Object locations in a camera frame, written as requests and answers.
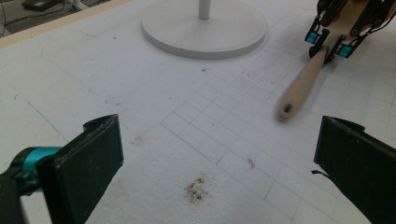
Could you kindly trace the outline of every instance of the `white lamp base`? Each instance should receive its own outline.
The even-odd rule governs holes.
[[[239,0],[213,0],[210,18],[198,17],[198,0],[160,0],[142,17],[143,32],[154,46],[195,59],[225,59],[257,48],[266,21]]]

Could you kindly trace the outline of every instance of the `stain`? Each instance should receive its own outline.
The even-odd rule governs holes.
[[[206,67],[202,69],[202,72],[207,73],[212,67]]]
[[[253,170],[256,167],[256,161],[251,158],[247,158],[247,162],[250,164],[250,170]]]
[[[121,103],[121,102],[117,102],[117,103],[115,103],[114,101],[115,101],[115,99],[114,99],[114,98],[111,98],[111,99],[105,99],[105,104],[107,104],[107,105],[118,105],[118,106],[122,105],[122,103]]]
[[[134,141],[131,142],[132,145],[137,147],[142,147],[146,143],[146,136],[144,134],[138,135]]]
[[[75,32],[82,33],[82,34],[84,34],[85,36],[88,36],[88,37],[96,37],[96,35],[90,35],[88,33],[83,32],[82,30],[78,30],[78,31],[75,31]]]
[[[205,199],[211,197],[209,192],[205,190],[205,184],[207,181],[207,177],[205,175],[201,175],[185,188],[186,198],[189,199],[190,203],[199,205]]]

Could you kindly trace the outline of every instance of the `small red mark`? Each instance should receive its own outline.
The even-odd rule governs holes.
[[[253,168],[256,167],[256,162],[253,159],[247,158],[247,162],[250,164],[250,170],[253,170]]]

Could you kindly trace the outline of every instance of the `cable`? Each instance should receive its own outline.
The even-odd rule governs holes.
[[[6,32],[6,12],[4,11],[3,1],[1,1],[0,3],[1,3],[1,9],[3,10],[3,18],[4,18],[3,32],[1,33],[1,36],[3,36],[3,34]]]
[[[97,2],[95,2],[95,3],[93,3],[93,4],[90,4],[88,7],[98,6],[98,5],[100,5],[100,4],[103,4],[103,3],[109,2],[109,1],[110,1],[110,0],[99,0],[99,1],[97,1]]]
[[[372,34],[372,33],[375,33],[375,32],[378,32],[378,31],[384,29],[390,23],[390,21],[395,17],[395,15],[396,15],[396,12],[393,13],[393,15],[389,18],[389,20],[387,20],[387,23],[385,23],[385,25],[383,25],[375,30],[369,31],[369,33]]]
[[[47,16],[47,15],[52,14],[52,13],[55,13],[55,12],[60,12],[60,11],[64,10],[64,5],[65,5],[64,0],[63,0],[62,2],[63,2],[63,5],[62,5],[62,7],[61,7],[60,9],[58,9],[58,10],[50,11],[50,12],[43,13],[43,14],[35,14],[35,15],[30,15],[30,16],[25,16],[25,17],[17,18],[17,19],[12,20],[12,21],[10,21],[10,22],[8,22],[8,23],[5,23],[4,26],[5,26],[5,27],[6,27],[6,26],[9,26],[10,24],[13,24],[13,23],[18,22],[18,21],[23,21],[23,20],[27,20],[27,19],[33,19],[33,18],[44,17],[44,16]]]

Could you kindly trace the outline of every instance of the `black cable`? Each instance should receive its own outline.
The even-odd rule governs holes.
[[[369,30],[369,33],[372,34],[372,33],[375,33],[375,32],[378,32],[378,31],[384,29],[390,23],[390,21],[393,20],[395,15],[396,15],[396,12],[393,13],[393,15],[389,18],[389,20],[385,23],[385,25],[379,27],[378,29],[372,30],[372,31]]]
[[[95,2],[95,3],[93,3],[93,4],[90,4],[90,5],[87,6],[87,7],[99,6],[100,4],[103,4],[103,3],[109,2],[109,1],[110,1],[110,0],[99,0],[99,1],[97,1],[97,2]]]
[[[358,41],[359,37],[355,37],[355,39],[351,40],[348,45],[353,45],[353,43]]]
[[[43,13],[43,14],[35,14],[35,15],[30,15],[30,16],[25,16],[25,17],[17,18],[17,19],[12,20],[12,21],[10,21],[10,22],[8,22],[8,23],[5,23],[4,26],[5,26],[5,27],[6,27],[6,26],[9,26],[10,24],[13,24],[13,23],[18,22],[18,21],[23,21],[23,20],[27,20],[27,19],[33,19],[33,18],[44,17],[44,16],[47,16],[47,15],[52,14],[52,13],[55,13],[55,12],[60,12],[60,11],[64,10],[64,5],[65,5],[64,0],[63,0],[62,2],[63,2],[63,5],[62,5],[62,7],[61,7],[60,9],[58,9],[58,10],[50,11],[50,12]]]
[[[3,18],[4,18],[3,32],[1,33],[1,36],[3,36],[3,34],[6,32],[6,12],[4,11],[3,1],[1,1],[0,3],[1,3],[1,9],[3,10]]]

